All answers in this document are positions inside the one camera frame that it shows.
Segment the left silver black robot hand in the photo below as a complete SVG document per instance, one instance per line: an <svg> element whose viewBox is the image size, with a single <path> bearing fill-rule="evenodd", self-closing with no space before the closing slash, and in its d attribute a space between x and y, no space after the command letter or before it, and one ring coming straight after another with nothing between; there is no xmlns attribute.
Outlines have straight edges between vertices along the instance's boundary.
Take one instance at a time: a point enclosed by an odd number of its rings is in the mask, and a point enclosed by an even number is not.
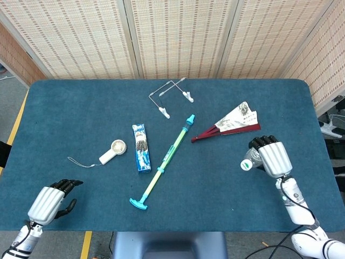
<svg viewBox="0 0 345 259"><path fill-rule="evenodd" d="M27 214L30 221L46 226L53 220L69 214L74 209L77 199L73 199L65 209L60 209L60 206L73 188L83 183L80 180L62 179L43 187Z"/></svg>

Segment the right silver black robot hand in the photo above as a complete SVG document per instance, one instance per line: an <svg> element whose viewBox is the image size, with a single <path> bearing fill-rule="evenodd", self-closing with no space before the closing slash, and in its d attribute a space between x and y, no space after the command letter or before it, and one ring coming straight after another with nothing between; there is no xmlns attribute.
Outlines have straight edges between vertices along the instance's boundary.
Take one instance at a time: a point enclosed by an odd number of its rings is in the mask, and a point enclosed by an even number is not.
<svg viewBox="0 0 345 259"><path fill-rule="evenodd" d="M252 139L245 158L251 162L249 169L260 168L275 179L288 175L293 169L283 143L273 135Z"/></svg>

